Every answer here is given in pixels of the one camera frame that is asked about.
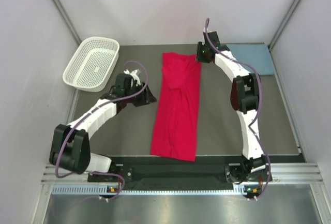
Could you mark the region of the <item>red t shirt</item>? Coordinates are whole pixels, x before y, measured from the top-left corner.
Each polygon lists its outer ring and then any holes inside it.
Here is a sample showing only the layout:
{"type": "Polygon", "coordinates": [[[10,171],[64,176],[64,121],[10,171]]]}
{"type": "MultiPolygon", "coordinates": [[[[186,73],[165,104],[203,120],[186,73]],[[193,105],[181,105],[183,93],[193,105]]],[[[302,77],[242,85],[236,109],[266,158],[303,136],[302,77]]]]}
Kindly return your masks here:
{"type": "Polygon", "coordinates": [[[162,55],[162,82],[151,155],[195,161],[201,63],[195,55],[162,55]]]}

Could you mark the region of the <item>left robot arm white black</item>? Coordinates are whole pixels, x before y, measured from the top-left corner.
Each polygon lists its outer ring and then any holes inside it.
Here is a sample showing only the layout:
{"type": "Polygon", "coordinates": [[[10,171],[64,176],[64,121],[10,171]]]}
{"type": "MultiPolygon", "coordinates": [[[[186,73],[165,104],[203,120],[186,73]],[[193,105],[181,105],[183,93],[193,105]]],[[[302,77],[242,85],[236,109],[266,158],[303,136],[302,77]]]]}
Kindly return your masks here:
{"type": "Polygon", "coordinates": [[[49,156],[52,165],[75,174],[99,172],[106,181],[116,178],[117,168],[111,165],[111,158],[92,153],[89,142],[102,125],[128,104],[141,107],[157,101],[139,74],[138,69],[118,74],[110,91],[90,110],[77,120],[55,128],[49,156]]]}

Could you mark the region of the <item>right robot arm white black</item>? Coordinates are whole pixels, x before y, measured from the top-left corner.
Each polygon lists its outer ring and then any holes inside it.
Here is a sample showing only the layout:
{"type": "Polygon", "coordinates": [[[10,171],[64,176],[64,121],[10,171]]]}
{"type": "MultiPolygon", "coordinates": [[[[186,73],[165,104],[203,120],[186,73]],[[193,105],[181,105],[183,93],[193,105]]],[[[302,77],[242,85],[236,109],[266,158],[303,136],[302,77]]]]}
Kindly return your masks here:
{"type": "Polygon", "coordinates": [[[242,176],[251,181],[266,167],[266,159],[260,144],[258,118],[260,114],[261,79],[253,69],[239,62],[226,45],[221,45],[217,32],[203,31],[204,41],[197,45],[195,60],[213,63],[232,82],[230,103],[236,111],[243,136],[242,176]]]}

